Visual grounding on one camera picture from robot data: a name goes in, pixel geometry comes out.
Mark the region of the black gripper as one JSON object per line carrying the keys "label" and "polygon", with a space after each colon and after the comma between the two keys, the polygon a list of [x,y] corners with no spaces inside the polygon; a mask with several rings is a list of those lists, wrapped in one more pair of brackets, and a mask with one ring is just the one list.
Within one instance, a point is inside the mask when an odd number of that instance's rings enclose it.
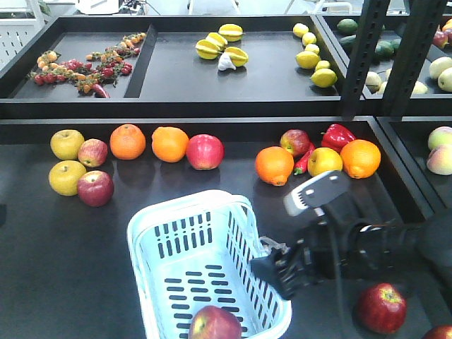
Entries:
{"label": "black gripper", "polygon": [[342,278],[348,237],[360,217],[352,201],[332,201],[315,208],[315,219],[297,232],[294,246],[286,253],[250,261],[256,278],[271,285],[286,300],[295,295],[295,286]]}

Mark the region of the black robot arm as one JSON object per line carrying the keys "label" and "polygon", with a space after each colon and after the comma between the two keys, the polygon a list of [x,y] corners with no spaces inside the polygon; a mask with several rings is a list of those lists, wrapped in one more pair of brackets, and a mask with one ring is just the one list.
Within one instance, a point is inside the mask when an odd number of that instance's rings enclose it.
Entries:
{"label": "black robot arm", "polygon": [[321,280],[379,280],[416,266],[432,266],[451,280],[451,209],[424,222],[369,224],[349,220],[332,203],[316,208],[316,224],[287,250],[251,260],[253,274],[284,299]]}

